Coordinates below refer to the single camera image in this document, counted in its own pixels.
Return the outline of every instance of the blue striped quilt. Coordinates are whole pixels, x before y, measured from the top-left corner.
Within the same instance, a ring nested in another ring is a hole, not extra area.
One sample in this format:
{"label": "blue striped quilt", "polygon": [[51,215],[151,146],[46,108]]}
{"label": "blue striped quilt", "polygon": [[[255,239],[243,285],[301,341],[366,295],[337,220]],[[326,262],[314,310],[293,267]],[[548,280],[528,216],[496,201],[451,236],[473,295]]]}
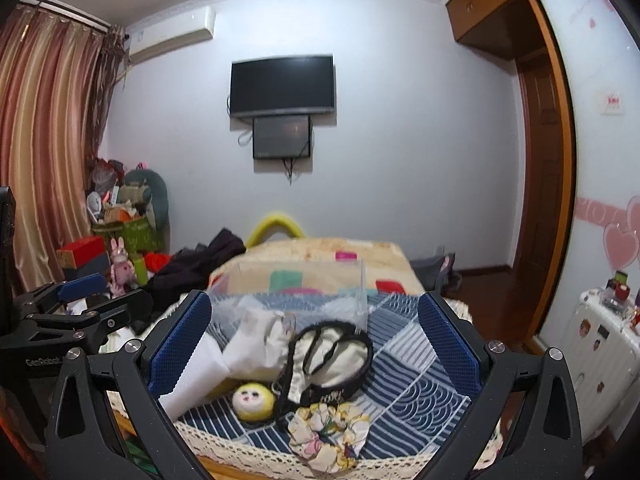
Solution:
{"label": "blue striped quilt", "polygon": [[[257,294],[275,310],[312,310],[327,296]],[[362,389],[351,399],[368,413],[371,427],[364,459],[435,452],[451,434],[470,400],[456,393],[417,319],[417,296],[369,296],[368,333],[375,356]],[[275,424],[247,424],[231,407],[231,394],[193,408],[180,420],[216,436],[291,453],[288,434]]]}

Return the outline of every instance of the striped curtain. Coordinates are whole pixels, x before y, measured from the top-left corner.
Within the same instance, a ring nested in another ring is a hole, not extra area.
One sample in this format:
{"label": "striped curtain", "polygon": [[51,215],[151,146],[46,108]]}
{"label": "striped curtain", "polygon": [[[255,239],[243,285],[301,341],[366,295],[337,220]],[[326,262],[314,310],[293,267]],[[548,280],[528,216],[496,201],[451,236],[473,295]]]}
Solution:
{"label": "striped curtain", "polygon": [[103,41],[22,5],[0,30],[0,186],[14,192],[15,265],[26,290],[63,279],[56,249],[90,232],[86,125]]}

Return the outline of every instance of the wall-mounted tv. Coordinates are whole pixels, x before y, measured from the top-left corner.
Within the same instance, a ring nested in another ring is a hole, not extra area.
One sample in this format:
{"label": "wall-mounted tv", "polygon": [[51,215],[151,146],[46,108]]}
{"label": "wall-mounted tv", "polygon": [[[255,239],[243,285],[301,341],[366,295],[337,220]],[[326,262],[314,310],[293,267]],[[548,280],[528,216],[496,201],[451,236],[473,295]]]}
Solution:
{"label": "wall-mounted tv", "polygon": [[232,117],[325,114],[335,110],[334,57],[272,57],[231,66]]}

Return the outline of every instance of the white suitcase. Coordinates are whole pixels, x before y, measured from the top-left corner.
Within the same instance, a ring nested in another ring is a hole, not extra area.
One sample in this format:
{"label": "white suitcase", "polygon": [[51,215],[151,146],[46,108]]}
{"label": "white suitcase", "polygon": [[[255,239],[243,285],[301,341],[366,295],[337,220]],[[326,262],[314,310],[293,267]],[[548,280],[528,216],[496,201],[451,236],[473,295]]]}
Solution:
{"label": "white suitcase", "polygon": [[606,427],[640,370],[640,337],[623,320],[600,304],[600,291],[591,289],[580,301],[562,337],[564,353],[580,413],[582,441]]}

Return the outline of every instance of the television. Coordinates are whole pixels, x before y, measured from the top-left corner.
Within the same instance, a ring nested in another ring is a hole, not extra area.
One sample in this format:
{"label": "television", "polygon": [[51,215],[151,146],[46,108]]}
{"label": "television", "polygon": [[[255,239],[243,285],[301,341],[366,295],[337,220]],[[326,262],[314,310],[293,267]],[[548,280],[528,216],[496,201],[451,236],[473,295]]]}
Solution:
{"label": "television", "polygon": [[233,63],[229,114],[261,117],[335,110],[334,57],[272,57]]}
{"label": "television", "polygon": [[254,118],[254,158],[309,158],[311,121],[308,115]]}

